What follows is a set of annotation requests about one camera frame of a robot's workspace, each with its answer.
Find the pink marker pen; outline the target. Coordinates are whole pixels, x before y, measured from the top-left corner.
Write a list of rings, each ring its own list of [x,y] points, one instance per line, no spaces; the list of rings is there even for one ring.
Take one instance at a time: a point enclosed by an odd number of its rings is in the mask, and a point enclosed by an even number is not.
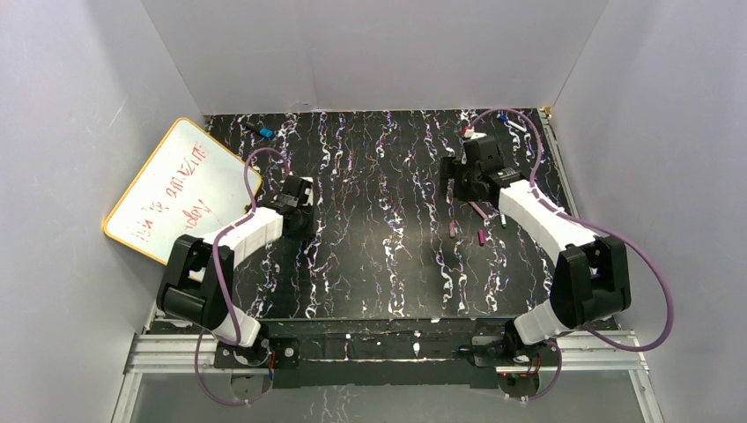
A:
[[[482,219],[483,221],[489,219],[488,214],[485,213],[478,204],[476,204],[475,202],[469,202],[469,205],[473,209],[473,211],[480,217],[480,219]]]

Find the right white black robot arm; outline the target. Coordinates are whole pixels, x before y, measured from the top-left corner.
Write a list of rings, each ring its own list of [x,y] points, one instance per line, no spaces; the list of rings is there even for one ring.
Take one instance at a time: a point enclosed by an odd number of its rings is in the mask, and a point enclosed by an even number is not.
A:
[[[508,324],[509,348],[535,345],[628,309],[631,289],[625,244],[564,219],[519,170],[507,167],[494,136],[462,144],[440,159],[439,190],[463,202],[489,202],[555,259],[548,300]]]

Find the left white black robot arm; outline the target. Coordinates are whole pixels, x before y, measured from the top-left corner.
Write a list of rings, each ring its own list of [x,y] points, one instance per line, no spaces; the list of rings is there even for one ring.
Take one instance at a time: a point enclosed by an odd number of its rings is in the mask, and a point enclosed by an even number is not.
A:
[[[178,237],[166,261],[157,308],[211,332],[220,341],[250,348],[261,324],[233,303],[233,274],[244,260],[283,237],[314,238],[313,178],[288,176],[282,189],[254,211],[202,237]]]

